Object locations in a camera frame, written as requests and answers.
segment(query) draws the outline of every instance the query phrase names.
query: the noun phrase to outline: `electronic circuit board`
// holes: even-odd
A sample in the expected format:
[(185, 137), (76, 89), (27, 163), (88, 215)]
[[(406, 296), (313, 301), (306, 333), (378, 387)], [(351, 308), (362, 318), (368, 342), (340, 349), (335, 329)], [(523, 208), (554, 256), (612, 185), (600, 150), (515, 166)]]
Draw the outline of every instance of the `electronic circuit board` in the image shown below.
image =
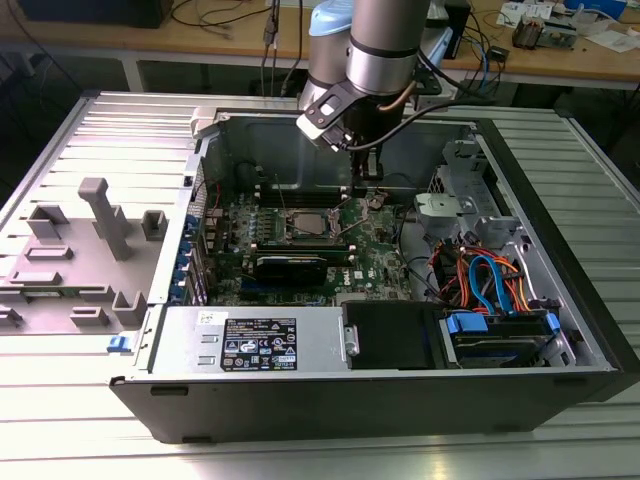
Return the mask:
[[(367, 201), (346, 202), (339, 222), (331, 209), (263, 208), (243, 196), (222, 202), (223, 226), (209, 245), (215, 271), (209, 304), (331, 306), (347, 300), (409, 300), (409, 281), (394, 243), (394, 208), (365, 211)], [(331, 228), (344, 234), (325, 235), (330, 218), (336, 222)], [(295, 245), (304, 254), (328, 258), (326, 280), (314, 286), (254, 287), (247, 264), (255, 259), (257, 245), (266, 252)]]

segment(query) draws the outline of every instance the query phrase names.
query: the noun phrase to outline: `barcode sticker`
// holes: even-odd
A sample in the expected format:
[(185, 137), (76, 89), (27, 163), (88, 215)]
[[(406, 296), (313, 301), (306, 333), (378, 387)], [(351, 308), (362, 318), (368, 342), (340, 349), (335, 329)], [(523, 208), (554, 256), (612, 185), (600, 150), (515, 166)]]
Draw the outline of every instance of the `barcode sticker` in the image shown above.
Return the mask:
[(227, 318), (229, 318), (229, 312), (200, 310), (198, 312), (198, 325), (224, 325)]

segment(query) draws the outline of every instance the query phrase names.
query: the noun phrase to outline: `metal frame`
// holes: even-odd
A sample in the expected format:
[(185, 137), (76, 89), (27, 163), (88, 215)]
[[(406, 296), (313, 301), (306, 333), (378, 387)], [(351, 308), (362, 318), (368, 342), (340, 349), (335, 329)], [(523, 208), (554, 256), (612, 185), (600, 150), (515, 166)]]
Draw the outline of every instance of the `metal frame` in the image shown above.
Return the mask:
[[(158, 52), (147, 50), (127, 50), (117, 48), (99, 47), (70, 47), (62, 45), (45, 44), (44, 47), (52, 55), (62, 55), (70, 57), (92, 57), (108, 58), (118, 60), (122, 64), (123, 71), (127, 78), (127, 84), (131, 92), (145, 92), (146, 85), (144, 76), (140, 68), (141, 61), (176, 62), (176, 63), (197, 63), (206, 65), (240, 65), (248, 67), (260, 66), (262, 58), (251, 55), (226, 55), (226, 54), (205, 54), (205, 53), (176, 53)], [(8, 53), (41, 53), (38, 47), (31, 43), (8, 42), (0, 46), (0, 51)], [(295, 59), (279, 58), (279, 68), (290, 68)], [(301, 60), (298, 68), (308, 69), (309, 61)], [(452, 78), (460, 80), (470, 80), (475, 70), (444, 70)], [(604, 88), (611, 90), (633, 90), (637, 83), (624, 80), (600, 80), (596, 78), (560, 77), (546, 75), (532, 75), (521, 73), (504, 72), (502, 74), (504, 82), (527, 83), (533, 85), (558, 85), (567, 87), (583, 88)]]

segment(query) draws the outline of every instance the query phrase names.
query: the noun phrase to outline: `wooden tabletop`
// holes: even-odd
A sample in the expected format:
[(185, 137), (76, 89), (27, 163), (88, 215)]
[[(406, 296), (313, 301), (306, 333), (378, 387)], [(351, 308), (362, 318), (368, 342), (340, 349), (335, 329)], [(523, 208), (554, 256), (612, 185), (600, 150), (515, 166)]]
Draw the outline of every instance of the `wooden tabletop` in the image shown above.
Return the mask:
[[(187, 4), (177, 13), (180, 19), (197, 22), (194, 3)], [(206, 11), (212, 8), (233, 6), (235, 0), (199, 0), (199, 8)], [(480, 29), (491, 39), (493, 45), (510, 50), (506, 72), (556, 76), (594, 80), (640, 81), (640, 49), (626, 53), (615, 53), (584, 38), (579, 38), (573, 50), (539, 48), (522, 50), (511, 45), (512, 29), (497, 27), (497, 10), (502, 0), (474, 0), (475, 14)], [(223, 21), (264, 9), (262, 0), (252, 0), (230, 12), (211, 15), (209, 21)], [(303, 31), (303, 58), (308, 58), (310, 10), (305, 9)], [(82, 25), (29, 22), (23, 19), (25, 27), (38, 41), (45, 45), (116, 48), (127, 50), (160, 51), (174, 53), (200, 53), (218, 55), (261, 56), (264, 45), (262, 35), (268, 13), (250, 16), (232, 24), (229, 31), (232, 40), (206, 32), (198, 27), (188, 27), (167, 19), (158, 29), (138, 29), (122, 26)], [(640, 25), (640, 13), (625, 11), (621, 21)], [(280, 35), (278, 41), (279, 57), (295, 58), (298, 52), (298, 11), (295, 8), (282, 8), (280, 17)], [(614, 28), (624, 31), (629, 25), (616, 25)], [(0, 42), (28, 41), (15, 24), (6, 2), (0, 0)], [(471, 50), (471, 44), (463, 42), (457, 58), (445, 60), (446, 69), (475, 70), (478, 60)]]

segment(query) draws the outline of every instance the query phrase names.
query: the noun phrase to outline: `side panel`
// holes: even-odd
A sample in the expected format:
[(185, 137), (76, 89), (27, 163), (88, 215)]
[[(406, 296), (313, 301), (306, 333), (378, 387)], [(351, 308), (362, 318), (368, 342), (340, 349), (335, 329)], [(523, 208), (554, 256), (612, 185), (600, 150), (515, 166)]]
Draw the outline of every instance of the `side panel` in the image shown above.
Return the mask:
[(499, 177), (503, 176), (508, 183), (513, 196), (522, 208), (523, 219), (526, 219), (532, 230), (535, 231), (542, 249), (548, 255), (550, 263), (557, 271), (572, 300), (576, 303), (607, 360), (614, 368), (629, 374), (628, 378), (619, 385), (619, 389), (613, 388), (610, 394), (597, 398), (597, 400), (607, 400), (611, 395), (627, 388), (640, 378), (640, 360), (607, 310), (494, 123), (482, 120), (479, 122), (479, 127), (495, 157), (499, 169), (496, 173)]
[(529, 431), (617, 374), (349, 381), (122, 383), (164, 443)]

